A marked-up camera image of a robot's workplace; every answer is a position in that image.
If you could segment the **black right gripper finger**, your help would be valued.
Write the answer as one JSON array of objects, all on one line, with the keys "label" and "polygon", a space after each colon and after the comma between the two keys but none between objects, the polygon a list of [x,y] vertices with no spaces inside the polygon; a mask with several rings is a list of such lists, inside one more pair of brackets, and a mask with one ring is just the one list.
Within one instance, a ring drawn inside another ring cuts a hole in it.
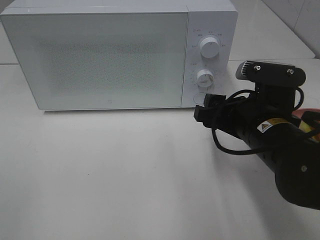
[{"label": "black right gripper finger", "polygon": [[202,123],[204,127],[212,127],[213,110],[211,108],[196,105],[193,117],[197,122]]},{"label": "black right gripper finger", "polygon": [[204,97],[203,106],[205,108],[219,108],[226,101],[226,95],[207,93]]}]

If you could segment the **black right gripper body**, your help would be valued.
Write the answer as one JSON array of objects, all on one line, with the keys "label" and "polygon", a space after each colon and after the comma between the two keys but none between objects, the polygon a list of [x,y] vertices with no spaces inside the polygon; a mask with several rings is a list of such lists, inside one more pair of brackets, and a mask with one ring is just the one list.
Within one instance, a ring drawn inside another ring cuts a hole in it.
[{"label": "black right gripper body", "polygon": [[295,88],[256,86],[248,97],[230,97],[212,126],[213,139],[217,129],[241,140],[297,139],[295,96]]}]

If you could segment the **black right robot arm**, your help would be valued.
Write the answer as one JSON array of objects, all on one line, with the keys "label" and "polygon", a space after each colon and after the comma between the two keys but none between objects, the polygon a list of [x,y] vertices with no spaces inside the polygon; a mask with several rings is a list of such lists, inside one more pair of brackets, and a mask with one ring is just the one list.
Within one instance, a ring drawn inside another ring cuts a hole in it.
[{"label": "black right robot arm", "polygon": [[206,94],[194,109],[194,119],[209,128],[215,146],[235,156],[257,155],[274,173],[280,195],[289,203],[319,210],[319,134],[299,129],[291,110],[261,100],[258,90],[244,89],[231,96]]}]

